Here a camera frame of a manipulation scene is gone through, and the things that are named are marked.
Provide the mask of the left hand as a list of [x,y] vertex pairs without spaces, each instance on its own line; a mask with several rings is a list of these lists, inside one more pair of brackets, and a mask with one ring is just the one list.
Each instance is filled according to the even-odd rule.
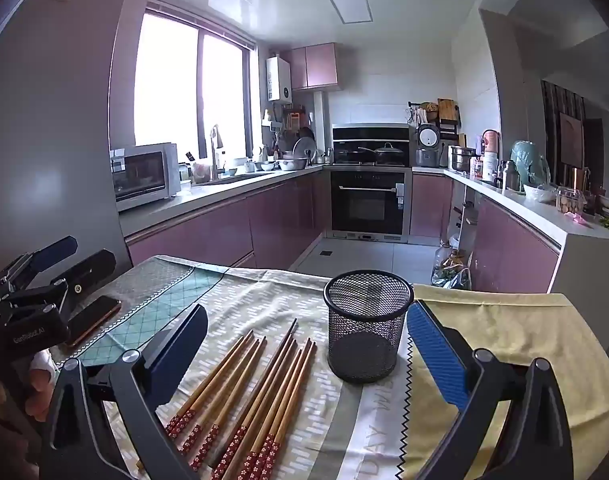
[[24,407],[37,422],[45,422],[56,382],[56,367],[50,350],[42,350],[33,357],[28,379],[31,393]]

